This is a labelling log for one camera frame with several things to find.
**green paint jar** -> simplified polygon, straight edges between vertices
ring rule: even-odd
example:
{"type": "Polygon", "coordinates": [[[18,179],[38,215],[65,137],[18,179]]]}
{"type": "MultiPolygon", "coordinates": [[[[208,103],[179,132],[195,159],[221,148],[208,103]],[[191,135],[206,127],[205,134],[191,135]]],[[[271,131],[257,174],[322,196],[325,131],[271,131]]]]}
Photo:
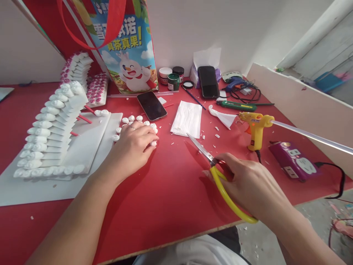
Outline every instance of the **green paint jar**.
{"type": "Polygon", "coordinates": [[[170,91],[179,90],[179,78],[178,74],[169,74],[168,75],[168,89],[170,91]]]}

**phone screen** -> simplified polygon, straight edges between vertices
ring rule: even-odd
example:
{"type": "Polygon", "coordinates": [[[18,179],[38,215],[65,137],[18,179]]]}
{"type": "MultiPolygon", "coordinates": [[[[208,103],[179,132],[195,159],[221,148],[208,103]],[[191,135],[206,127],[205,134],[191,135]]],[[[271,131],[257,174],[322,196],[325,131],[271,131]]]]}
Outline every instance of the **phone screen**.
{"type": "Polygon", "coordinates": [[[200,84],[205,98],[219,97],[216,72],[213,67],[199,67],[200,84]]]}
{"type": "Polygon", "coordinates": [[[139,94],[137,100],[150,121],[158,120],[167,115],[167,111],[152,91],[139,94]]]}

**white paint jar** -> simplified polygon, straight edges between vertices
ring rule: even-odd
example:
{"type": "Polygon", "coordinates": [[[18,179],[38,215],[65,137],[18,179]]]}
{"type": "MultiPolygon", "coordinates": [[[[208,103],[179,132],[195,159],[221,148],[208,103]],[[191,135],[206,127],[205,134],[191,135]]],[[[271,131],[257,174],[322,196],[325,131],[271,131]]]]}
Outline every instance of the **white paint jar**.
{"type": "Polygon", "coordinates": [[[161,79],[161,84],[168,85],[168,75],[172,72],[173,70],[169,67],[163,67],[159,69],[159,77],[161,79]]]}

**red bag handle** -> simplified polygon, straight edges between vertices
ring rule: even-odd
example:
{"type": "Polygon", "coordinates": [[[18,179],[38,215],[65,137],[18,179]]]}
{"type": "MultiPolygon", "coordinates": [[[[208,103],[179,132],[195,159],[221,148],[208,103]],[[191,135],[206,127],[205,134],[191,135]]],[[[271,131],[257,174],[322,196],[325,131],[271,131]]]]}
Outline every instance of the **red bag handle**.
{"type": "Polygon", "coordinates": [[[63,0],[56,1],[59,9],[59,13],[61,19],[64,22],[65,28],[67,32],[70,34],[72,39],[80,44],[82,47],[89,49],[89,50],[98,50],[103,46],[107,45],[108,43],[115,40],[115,38],[119,35],[121,25],[124,21],[125,15],[125,6],[126,0],[110,0],[109,1],[109,11],[108,11],[108,18],[107,18],[107,31],[106,31],[106,38],[101,46],[97,47],[90,47],[83,41],[79,40],[68,28],[64,20],[64,13],[63,13],[63,0]]]}

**yellow scissors handle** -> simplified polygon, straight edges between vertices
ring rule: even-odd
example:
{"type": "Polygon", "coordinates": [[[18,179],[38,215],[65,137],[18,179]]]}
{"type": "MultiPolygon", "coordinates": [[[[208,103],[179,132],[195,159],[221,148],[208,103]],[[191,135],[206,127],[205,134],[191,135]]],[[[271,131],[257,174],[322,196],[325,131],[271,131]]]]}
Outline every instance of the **yellow scissors handle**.
{"type": "Polygon", "coordinates": [[[251,217],[251,216],[247,215],[246,213],[244,213],[242,210],[240,210],[239,207],[236,206],[235,203],[232,201],[232,199],[229,197],[229,195],[225,191],[219,177],[221,177],[224,180],[227,180],[227,178],[218,170],[218,168],[216,168],[216,166],[213,166],[210,168],[210,171],[212,173],[213,179],[214,179],[214,181],[217,185],[217,188],[220,191],[223,199],[228,204],[228,206],[233,210],[233,212],[237,216],[239,216],[241,219],[243,219],[244,221],[246,221],[248,223],[257,223],[258,220],[256,218],[251,217]]]}

